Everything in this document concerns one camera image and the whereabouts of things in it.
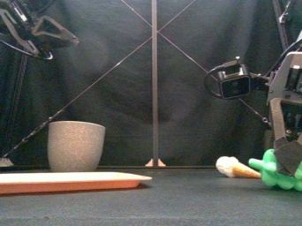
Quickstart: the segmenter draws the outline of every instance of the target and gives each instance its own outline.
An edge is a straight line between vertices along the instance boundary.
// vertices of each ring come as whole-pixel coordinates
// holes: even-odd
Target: black curtain
[[[271,1],[157,0],[156,6],[157,157],[167,166],[214,165],[220,155],[242,162],[260,158],[267,126],[240,101],[208,95],[203,77],[235,57],[251,72],[267,72],[282,52]],[[105,127],[101,166],[144,166],[155,151],[152,1],[55,1],[45,14],[73,32],[80,44],[56,49],[52,61],[25,60],[9,126],[6,111],[1,115],[1,128],[12,131],[1,145],[12,148],[97,81],[55,120]],[[17,73],[8,68],[20,67],[13,59],[6,49],[1,89],[10,93],[9,78]],[[12,96],[1,100],[10,109]],[[244,102],[267,116],[264,92],[252,92]],[[47,128],[10,159],[17,165],[47,165]]]

